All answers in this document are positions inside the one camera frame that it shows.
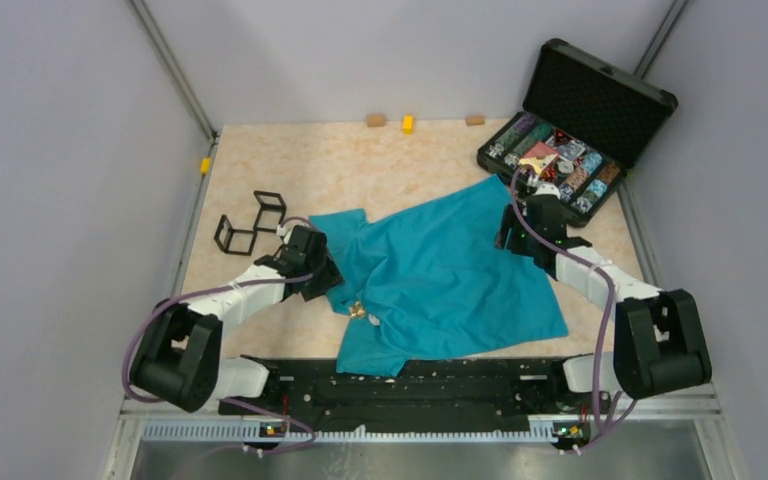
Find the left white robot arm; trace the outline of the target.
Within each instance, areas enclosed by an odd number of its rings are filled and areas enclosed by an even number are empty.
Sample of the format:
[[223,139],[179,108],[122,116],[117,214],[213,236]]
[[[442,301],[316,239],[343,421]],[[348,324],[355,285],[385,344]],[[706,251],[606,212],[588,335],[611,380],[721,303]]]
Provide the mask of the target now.
[[279,404],[280,386],[258,360],[223,356],[228,333],[293,295],[309,301],[342,282],[326,235],[309,225],[279,228],[282,244],[221,286],[160,302],[130,341],[121,371],[126,395],[185,412],[243,398],[257,413]]

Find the black box with pink brooch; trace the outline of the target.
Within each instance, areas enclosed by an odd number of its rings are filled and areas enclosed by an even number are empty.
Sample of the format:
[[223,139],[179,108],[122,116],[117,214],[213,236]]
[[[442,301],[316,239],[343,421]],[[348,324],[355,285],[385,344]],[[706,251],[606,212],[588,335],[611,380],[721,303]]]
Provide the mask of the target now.
[[227,255],[251,256],[254,253],[258,232],[235,228],[229,217],[223,214],[214,233],[214,242]]

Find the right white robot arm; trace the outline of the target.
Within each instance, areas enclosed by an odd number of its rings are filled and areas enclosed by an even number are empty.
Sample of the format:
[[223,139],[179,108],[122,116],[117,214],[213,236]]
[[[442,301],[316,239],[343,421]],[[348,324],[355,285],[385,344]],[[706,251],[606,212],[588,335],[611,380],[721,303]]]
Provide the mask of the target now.
[[505,207],[496,245],[530,258],[552,279],[602,308],[599,328],[614,330],[614,347],[597,346],[587,385],[612,363],[618,390],[635,400],[708,383],[713,374],[694,297],[636,279],[603,257],[591,242],[571,236],[557,188],[541,183],[523,202]]

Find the black box with grey brooch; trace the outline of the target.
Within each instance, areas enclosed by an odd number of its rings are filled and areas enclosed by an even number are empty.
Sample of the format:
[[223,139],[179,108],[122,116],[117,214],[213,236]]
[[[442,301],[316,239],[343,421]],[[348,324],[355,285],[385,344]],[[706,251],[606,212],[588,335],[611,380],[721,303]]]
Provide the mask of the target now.
[[258,203],[258,212],[253,224],[257,232],[276,233],[284,222],[287,205],[283,196],[277,192],[254,190],[253,195]]

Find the teal t-shirt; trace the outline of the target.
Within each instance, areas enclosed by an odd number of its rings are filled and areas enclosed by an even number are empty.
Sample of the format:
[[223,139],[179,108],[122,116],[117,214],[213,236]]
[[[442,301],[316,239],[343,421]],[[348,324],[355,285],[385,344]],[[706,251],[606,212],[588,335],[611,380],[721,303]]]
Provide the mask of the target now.
[[561,338],[568,328],[544,271],[495,247],[510,201],[496,177],[370,221],[364,210],[315,215],[344,283],[337,313],[360,302],[337,355],[340,373],[394,376],[410,360],[445,360]]

